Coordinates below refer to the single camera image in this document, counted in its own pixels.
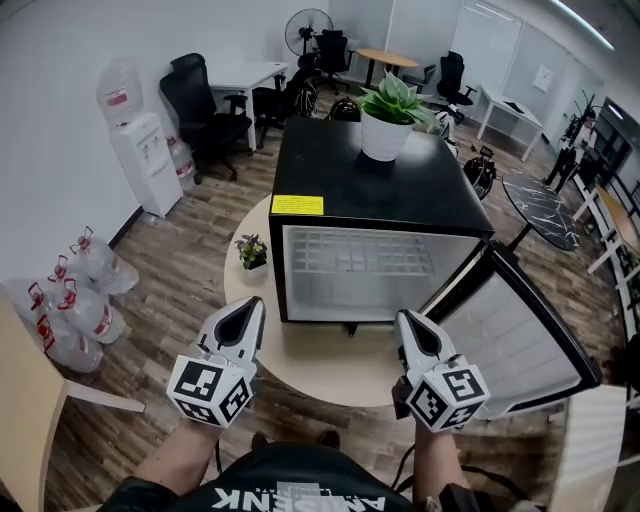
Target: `black office chair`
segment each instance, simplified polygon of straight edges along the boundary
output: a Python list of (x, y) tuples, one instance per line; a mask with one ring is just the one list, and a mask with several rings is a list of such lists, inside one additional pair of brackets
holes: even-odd
[(314, 85), (327, 84), (336, 94), (338, 94), (338, 85), (343, 85), (349, 90), (350, 86), (347, 82), (335, 79), (337, 73), (349, 71), (351, 67), (352, 51), (349, 52), (349, 59), (345, 60), (349, 40), (342, 35), (341, 30), (323, 30), (321, 36), (316, 36), (316, 42), (319, 54), (317, 67), (327, 76), (314, 80)]
[(454, 105), (473, 105), (473, 101), (469, 98), (471, 91), (477, 92), (473, 87), (467, 86), (467, 93), (460, 92), (462, 85), (462, 74), (464, 73), (464, 59), (462, 55), (449, 52), (449, 55), (440, 59), (440, 67), (442, 68), (442, 80), (438, 83), (438, 92), (446, 98), (449, 103)]
[[(253, 90), (253, 110), (256, 126), (262, 127), (258, 148), (264, 147), (264, 139), (271, 128), (284, 130), (284, 122), (294, 114), (311, 117), (318, 100), (315, 89), (309, 81), (320, 76), (322, 71), (313, 65), (299, 69), (289, 81), (284, 91), (258, 87)], [(233, 101), (234, 108), (244, 108), (244, 104)]]
[(424, 78), (421, 76), (402, 75), (402, 81), (418, 86), (418, 94), (420, 94), (422, 92), (422, 88), (431, 82), (431, 79), (436, 72), (436, 67), (437, 66), (435, 64), (431, 64), (431, 66), (424, 68)]
[[(160, 90), (178, 114), (180, 137), (191, 146), (195, 158), (220, 160), (235, 181), (238, 173), (226, 155), (251, 127), (251, 119), (216, 112), (202, 55), (185, 55), (171, 64), (174, 71), (160, 80)], [(196, 174), (196, 183), (202, 181), (200, 174)]]
[(320, 62), (319, 52), (309, 52), (298, 57), (299, 68), (317, 68)]

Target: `whiteboard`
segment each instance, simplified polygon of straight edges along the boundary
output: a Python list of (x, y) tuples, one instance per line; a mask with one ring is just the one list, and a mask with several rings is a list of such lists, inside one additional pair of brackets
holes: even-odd
[(487, 2), (464, 0), (451, 47), (464, 57), (462, 84), (502, 92), (521, 29), (515, 16)]

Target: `desk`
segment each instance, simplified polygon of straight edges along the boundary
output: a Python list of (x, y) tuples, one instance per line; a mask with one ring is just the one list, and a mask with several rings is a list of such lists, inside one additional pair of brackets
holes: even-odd
[(496, 91), (491, 91), (489, 89), (485, 89), (483, 86), (480, 86), (478, 101), (476, 103), (476, 108), (474, 110), (473, 117), (475, 118), (476, 117), (475, 114), (477, 112), (480, 112), (482, 108), (486, 107), (487, 110), (484, 115), (484, 119), (482, 120), (482, 123), (480, 125), (480, 130), (478, 131), (478, 135), (476, 138), (478, 140), (482, 139), (482, 136), (484, 135), (484, 130), (486, 129), (487, 124), (489, 123), (489, 118), (491, 117), (491, 113), (493, 112), (493, 109), (499, 108), (500, 110), (504, 110), (505, 112), (511, 114), (512, 116), (536, 128), (536, 133), (533, 137), (533, 140), (531, 141), (531, 144), (529, 144), (529, 147), (524, 152), (524, 155), (522, 155), (522, 161), (526, 162), (527, 158), (529, 158), (529, 155), (531, 154), (531, 151), (533, 151), (533, 148), (535, 147), (535, 145), (540, 140), (540, 137), (542, 136), (542, 130), (543, 130), (542, 123), (540, 123), (540, 121), (536, 119), (536, 116), (534, 116), (533, 113), (521, 103), (514, 102), (517, 104), (520, 110), (522, 110), (523, 112), (522, 114), (512, 109), (509, 105), (507, 105), (506, 104), (507, 101), (513, 102), (511, 98), (504, 96), (503, 94), (500, 94)]
[(507, 197), (527, 226), (509, 244), (514, 251), (531, 229), (551, 245), (563, 251), (575, 251), (580, 235), (571, 214), (553, 190), (525, 174), (505, 176), (502, 179)]
[(365, 87), (368, 89), (371, 87), (371, 79), (373, 77), (373, 69), (376, 61), (384, 62), (387, 65), (387, 70), (393, 68), (393, 74), (398, 76), (400, 68), (417, 68), (419, 64), (412, 59), (397, 55), (395, 53), (384, 52), (382, 50), (374, 50), (372, 48), (358, 48), (356, 50), (358, 55), (362, 55), (369, 59), (369, 71), (367, 72), (367, 82)]
[[(263, 199), (238, 226), (232, 240), (258, 233), (271, 249), (269, 205)], [(227, 302), (249, 295), (264, 299), (267, 315), (257, 360), (286, 385), (323, 402), (350, 407), (392, 405), (391, 388), (403, 370), (398, 361), (393, 325), (360, 325), (349, 338), (342, 325), (311, 325), (280, 321), (273, 262), (267, 260), (265, 281), (246, 284), (246, 272), (232, 243), (224, 264)]]
[(236, 67), (211, 67), (207, 69), (209, 87), (227, 91), (240, 91), (247, 97), (247, 117), (251, 119), (249, 147), (255, 151), (256, 120), (253, 111), (253, 90), (265, 80), (284, 73), (289, 68), (287, 62), (245, 62)]
[[(601, 239), (601, 242), (603, 242), (605, 247), (607, 247), (606, 252), (589, 267), (587, 270), (588, 274), (593, 274), (600, 265), (616, 253), (622, 244), (624, 244), (630, 251), (633, 251), (637, 256), (640, 256), (640, 240), (638, 240), (638, 235), (636, 234), (633, 221), (629, 218), (629, 214), (624, 207), (611, 197), (611, 194), (609, 194), (609, 192), (603, 189), (600, 185), (595, 186), (591, 194), (588, 196), (587, 201), (585, 201), (580, 209), (578, 209), (573, 218), (577, 220), (596, 195), (600, 196), (602, 203), (609, 212), (609, 217), (613, 221), (613, 227)], [(610, 240), (611, 235), (616, 235), (613, 240)], [(638, 275), (638, 273), (640, 273), (640, 265), (634, 268), (628, 275), (624, 276), (622, 284), (628, 283), (633, 277)]]

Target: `black fridge top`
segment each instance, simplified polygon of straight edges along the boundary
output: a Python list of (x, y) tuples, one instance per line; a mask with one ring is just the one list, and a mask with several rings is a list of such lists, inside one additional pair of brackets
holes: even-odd
[(360, 123), (290, 118), (274, 196), (324, 198), (324, 216), (295, 216), (301, 224), (493, 235), (480, 200), (440, 137), (411, 133), (395, 162), (372, 160), (361, 147)]

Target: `ceiling light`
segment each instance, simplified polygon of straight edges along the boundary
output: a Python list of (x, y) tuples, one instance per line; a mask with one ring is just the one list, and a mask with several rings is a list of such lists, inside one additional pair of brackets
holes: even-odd
[(493, 14), (496, 14), (497, 16), (500, 16), (501, 18), (504, 18), (507, 21), (513, 21), (511, 18), (507, 18), (504, 14), (499, 13), (498, 11), (494, 11), (493, 9), (489, 9), (488, 7), (482, 5), (482, 4), (476, 4), (478, 7), (480, 7), (481, 9), (484, 9), (485, 11), (489, 11), (492, 12)]
[(489, 19), (491, 19), (491, 16), (487, 16), (485, 13), (480, 12), (480, 11), (477, 11), (477, 10), (475, 10), (475, 9), (472, 9), (471, 7), (466, 7), (466, 9), (467, 9), (468, 11), (475, 12), (476, 14), (479, 14), (480, 16), (484, 16), (485, 18), (489, 18)]
[(620, 111), (614, 107), (613, 105), (609, 105), (609, 110), (613, 112), (620, 121), (624, 120), (624, 116), (620, 113)]
[(589, 25), (584, 18), (582, 18), (577, 12), (575, 12), (574, 10), (570, 9), (569, 7), (567, 7), (566, 5), (564, 5), (560, 0), (549, 0), (552, 4), (556, 5), (557, 7), (559, 7), (560, 9), (562, 9), (564, 12), (566, 12), (569, 16), (571, 16), (574, 20), (576, 20), (578, 23), (580, 23), (584, 28), (586, 28), (589, 32), (591, 32), (591, 34), (598, 39), (598, 41), (600, 41), (603, 45), (605, 45), (607, 48), (609, 48), (609, 50), (615, 50), (615, 46), (613, 46), (609, 41), (607, 41), (604, 36), (598, 32), (595, 28), (593, 28), (591, 25)]

